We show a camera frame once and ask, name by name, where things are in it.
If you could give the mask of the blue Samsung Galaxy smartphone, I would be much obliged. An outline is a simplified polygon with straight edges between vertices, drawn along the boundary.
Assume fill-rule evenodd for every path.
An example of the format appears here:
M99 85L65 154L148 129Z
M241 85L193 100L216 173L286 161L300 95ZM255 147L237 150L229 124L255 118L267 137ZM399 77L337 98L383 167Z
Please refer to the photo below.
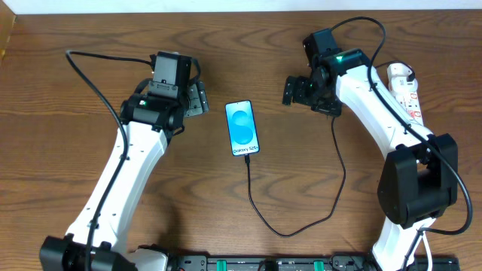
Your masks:
M255 116L250 100L225 105L231 153L235 157L260 151Z

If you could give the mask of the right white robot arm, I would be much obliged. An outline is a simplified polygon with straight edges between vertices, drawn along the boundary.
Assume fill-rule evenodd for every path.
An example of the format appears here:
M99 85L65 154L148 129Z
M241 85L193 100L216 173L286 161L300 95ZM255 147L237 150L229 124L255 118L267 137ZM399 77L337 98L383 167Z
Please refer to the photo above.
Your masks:
M311 74L289 76L282 102L338 117L346 105L374 138L385 163L377 196L386 219L371 249L378 270L400 270L414 262L411 245L419 229L431 226L457 201L457 180L451 173L458 149L448 135L434 135L415 110L380 82L376 69L359 49L342 50L330 29L307 36L303 46Z

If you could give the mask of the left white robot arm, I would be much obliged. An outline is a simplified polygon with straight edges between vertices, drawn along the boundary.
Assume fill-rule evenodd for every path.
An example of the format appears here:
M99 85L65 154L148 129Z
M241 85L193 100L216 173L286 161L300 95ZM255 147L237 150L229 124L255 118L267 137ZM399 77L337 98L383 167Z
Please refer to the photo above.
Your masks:
M108 162L90 198L63 238L48 236L39 251L44 270L171 270L166 252L154 245L127 250L127 235L152 170L183 121L208 112L204 83L191 70L192 56L160 51L146 61L153 75L141 81L116 111L84 73L118 126Z

